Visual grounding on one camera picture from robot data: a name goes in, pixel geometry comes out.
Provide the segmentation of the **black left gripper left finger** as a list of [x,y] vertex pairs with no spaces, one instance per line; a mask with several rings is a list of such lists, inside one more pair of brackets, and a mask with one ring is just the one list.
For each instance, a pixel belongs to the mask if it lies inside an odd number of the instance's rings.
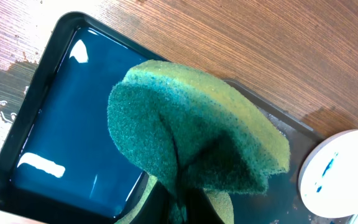
[[175,205],[182,205],[182,189],[177,188],[173,195],[157,181],[132,224],[174,224]]

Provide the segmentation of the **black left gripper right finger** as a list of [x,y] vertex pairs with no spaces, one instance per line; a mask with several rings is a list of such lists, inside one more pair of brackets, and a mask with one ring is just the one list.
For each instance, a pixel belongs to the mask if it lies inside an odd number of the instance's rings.
[[201,189],[189,189],[185,194],[187,224],[223,224],[211,202]]

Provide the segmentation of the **green yellow scrub sponge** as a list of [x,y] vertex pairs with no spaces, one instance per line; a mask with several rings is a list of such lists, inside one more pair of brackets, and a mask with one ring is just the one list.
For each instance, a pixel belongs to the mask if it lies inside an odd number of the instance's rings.
[[290,168],[287,138],[235,88],[201,70],[148,60],[113,86],[108,130],[119,152],[170,194],[168,219],[185,223],[185,194],[204,190],[232,220],[229,194],[264,194]]

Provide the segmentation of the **white plate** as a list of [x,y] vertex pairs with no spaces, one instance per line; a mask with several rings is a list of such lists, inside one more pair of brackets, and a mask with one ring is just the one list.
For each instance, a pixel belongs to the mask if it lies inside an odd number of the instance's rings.
[[358,129],[337,133],[318,144],[298,177],[305,207],[324,218],[358,213]]

